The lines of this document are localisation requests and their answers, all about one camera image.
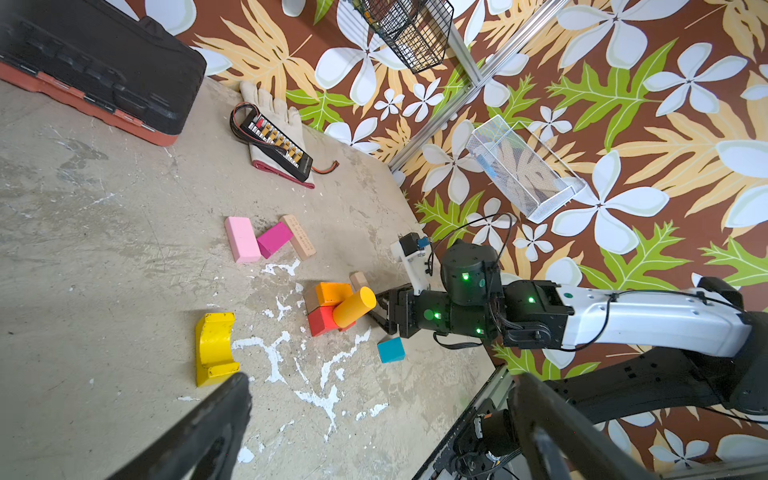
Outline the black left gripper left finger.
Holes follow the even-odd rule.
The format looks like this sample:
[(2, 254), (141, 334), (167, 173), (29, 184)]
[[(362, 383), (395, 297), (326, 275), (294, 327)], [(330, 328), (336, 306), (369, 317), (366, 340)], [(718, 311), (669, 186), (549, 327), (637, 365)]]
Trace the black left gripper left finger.
[(250, 420), (248, 377), (235, 373), (113, 479), (230, 479)]

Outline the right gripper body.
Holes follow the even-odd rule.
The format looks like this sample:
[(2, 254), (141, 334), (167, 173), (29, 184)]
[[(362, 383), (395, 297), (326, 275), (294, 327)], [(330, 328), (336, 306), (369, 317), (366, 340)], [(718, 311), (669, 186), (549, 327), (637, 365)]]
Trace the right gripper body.
[(387, 333), (410, 338), (420, 330), (448, 335), (451, 325), (451, 300), (447, 292), (424, 290), (415, 294), (410, 286), (387, 292)]

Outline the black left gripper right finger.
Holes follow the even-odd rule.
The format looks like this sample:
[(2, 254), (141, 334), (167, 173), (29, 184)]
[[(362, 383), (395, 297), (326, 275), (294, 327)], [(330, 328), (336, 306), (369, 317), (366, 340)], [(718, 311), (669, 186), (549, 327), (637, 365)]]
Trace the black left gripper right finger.
[(515, 380), (513, 425), (533, 479), (654, 479), (536, 377)]

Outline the teal block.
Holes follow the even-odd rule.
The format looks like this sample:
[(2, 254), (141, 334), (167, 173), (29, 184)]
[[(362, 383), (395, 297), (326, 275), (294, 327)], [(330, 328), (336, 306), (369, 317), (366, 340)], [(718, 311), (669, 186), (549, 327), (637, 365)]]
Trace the teal block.
[(377, 344), (377, 349), (383, 364), (403, 361), (406, 358), (405, 348), (399, 337), (381, 341)]

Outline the yellow cylinder block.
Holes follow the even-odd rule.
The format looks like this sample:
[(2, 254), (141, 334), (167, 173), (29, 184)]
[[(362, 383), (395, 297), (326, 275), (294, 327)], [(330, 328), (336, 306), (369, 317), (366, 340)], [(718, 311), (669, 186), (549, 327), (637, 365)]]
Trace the yellow cylinder block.
[(364, 286), (334, 308), (333, 320), (340, 330), (345, 330), (376, 306), (377, 299), (374, 292)]

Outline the orange block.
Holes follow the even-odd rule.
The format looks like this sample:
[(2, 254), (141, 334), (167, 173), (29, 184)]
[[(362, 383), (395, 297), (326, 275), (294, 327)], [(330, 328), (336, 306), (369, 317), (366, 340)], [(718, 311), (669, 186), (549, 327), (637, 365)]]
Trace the orange block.
[(354, 294), (349, 283), (321, 282), (315, 287), (319, 306), (336, 306)]

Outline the red block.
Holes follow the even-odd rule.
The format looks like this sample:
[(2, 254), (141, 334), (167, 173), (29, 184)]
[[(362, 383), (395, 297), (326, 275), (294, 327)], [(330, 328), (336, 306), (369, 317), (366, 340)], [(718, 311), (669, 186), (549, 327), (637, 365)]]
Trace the red block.
[(352, 323), (347, 327), (340, 327), (333, 319), (334, 309), (334, 306), (320, 306), (308, 314), (309, 329), (312, 337), (319, 337), (334, 330), (344, 332), (354, 326), (354, 323)]

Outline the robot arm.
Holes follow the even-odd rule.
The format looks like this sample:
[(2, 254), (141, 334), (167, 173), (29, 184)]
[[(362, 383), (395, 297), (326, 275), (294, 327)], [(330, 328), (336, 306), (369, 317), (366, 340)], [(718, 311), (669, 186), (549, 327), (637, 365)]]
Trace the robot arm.
[(767, 411), (767, 316), (748, 311), (721, 279), (704, 277), (687, 291), (504, 283), (497, 252), (465, 242), (446, 251), (441, 279), (449, 305), (443, 320), (462, 335), (564, 353), (644, 346), (622, 363), (551, 383), (595, 422), (683, 406)]

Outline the natural wood arch block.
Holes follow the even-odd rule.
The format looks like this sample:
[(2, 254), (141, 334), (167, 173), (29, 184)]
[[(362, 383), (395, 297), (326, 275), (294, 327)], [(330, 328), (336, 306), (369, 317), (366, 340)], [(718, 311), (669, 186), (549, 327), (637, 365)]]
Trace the natural wood arch block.
[(311, 314), (320, 306), (315, 286), (309, 287), (303, 292), (303, 299), (307, 314)]

